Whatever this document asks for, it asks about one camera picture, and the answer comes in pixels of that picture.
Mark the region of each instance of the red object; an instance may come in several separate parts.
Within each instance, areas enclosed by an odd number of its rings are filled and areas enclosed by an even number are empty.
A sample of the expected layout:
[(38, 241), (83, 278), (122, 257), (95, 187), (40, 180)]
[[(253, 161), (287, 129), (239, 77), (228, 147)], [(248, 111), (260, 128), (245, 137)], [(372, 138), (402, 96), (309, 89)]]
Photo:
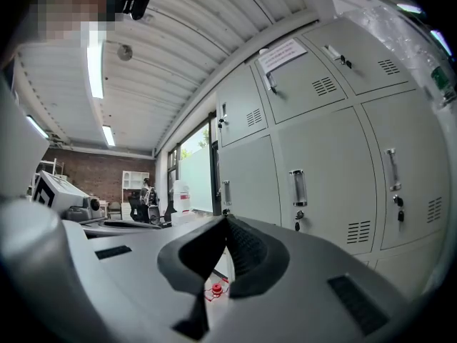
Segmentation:
[(213, 294), (215, 294), (215, 295), (222, 294), (222, 286), (219, 283), (213, 284)]

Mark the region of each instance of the brick wall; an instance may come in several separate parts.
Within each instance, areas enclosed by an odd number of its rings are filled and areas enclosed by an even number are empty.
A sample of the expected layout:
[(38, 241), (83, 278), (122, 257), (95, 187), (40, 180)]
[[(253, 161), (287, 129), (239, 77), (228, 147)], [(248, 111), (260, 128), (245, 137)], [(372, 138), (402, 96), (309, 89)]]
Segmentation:
[(149, 172), (154, 184), (154, 160), (48, 149), (43, 160), (64, 163), (64, 174), (71, 183), (87, 194), (93, 193), (108, 202), (121, 201), (122, 171)]

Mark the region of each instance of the person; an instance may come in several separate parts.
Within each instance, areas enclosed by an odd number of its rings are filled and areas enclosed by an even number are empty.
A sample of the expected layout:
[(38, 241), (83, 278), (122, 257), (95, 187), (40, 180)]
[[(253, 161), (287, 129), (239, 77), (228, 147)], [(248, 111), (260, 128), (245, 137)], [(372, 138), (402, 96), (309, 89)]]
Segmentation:
[(148, 199), (146, 199), (146, 195), (149, 192), (149, 189), (151, 188), (150, 183), (149, 183), (149, 178), (144, 178), (143, 179), (143, 188), (141, 188), (140, 191), (140, 207), (139, 210), (141, 212), (141, 220), (142, 222), (146, 222), (147, 224), (149, 223), (149, 205), (148, 205)]

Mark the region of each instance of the gray plastic device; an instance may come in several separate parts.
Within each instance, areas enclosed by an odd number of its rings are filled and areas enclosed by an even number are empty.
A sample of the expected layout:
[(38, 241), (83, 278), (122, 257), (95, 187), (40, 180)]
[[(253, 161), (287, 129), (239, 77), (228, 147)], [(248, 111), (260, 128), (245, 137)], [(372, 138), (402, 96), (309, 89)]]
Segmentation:
[[(377, 335), (406, 306), (332, 243), (265, 222), (214, 217), (87, 239), (80, 224), (25, 200), (0, 204), (0, 220), (11, 282), (67, 341), (349, 342)], [(236, 278), (209, 329), (204, 282), (226, 246)]]

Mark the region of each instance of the metal locker cabinet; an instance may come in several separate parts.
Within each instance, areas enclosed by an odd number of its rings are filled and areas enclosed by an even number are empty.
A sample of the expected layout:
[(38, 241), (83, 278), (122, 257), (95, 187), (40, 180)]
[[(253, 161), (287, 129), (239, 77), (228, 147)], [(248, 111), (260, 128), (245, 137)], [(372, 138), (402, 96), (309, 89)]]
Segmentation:
[(235, 70), (224, 79), (216, 95), (222, 146), (266, 128), (265, 113), (250, 66)]
[(412, 300), (425, 288), (440, 250), (441, 239), (394, 257), (379, 259), (375, 270)]
[[(376, 185), (370, 151), (354, 109), (348, 108), (278, 132), (293, 213), (300, 231), (327, 239), (351, 254), (371, 251)], [(303, 177), (289, 172), (303, 170)], [(296, 192), (307, 203), (295, 207)]]
[[(386, 178), (386, 225), (382, 249), (420, 239), (446, 224), (449, 166), (443, 134), (429, 104), (418, 91), (363, 104), (381, 153)], [(387, 154), (395, 149), (394, 154)], [(397, 174), (401, 188), (390, 190)], [(403, 201), (404, 221), (397, 204)]]
[(222, 208), (235, 216), (281, 226), (278, 179), (270, 136), (223, 150)]
[[(348, 19), (339, 19), (306, 34), (348, 81), (356, 94), (408, 81), (406, 69), (374, 36)], [(352, 69), (333, 60), (324, 46), (330, 46), (352, 63)]]
[[(271, 72), (277, 94), (265, 88), (276, 123), (346, 98), (321, 60), (304, 47), (308, 52)], [(266, 86), (263, 69), (258, 61), (256, 65)]]

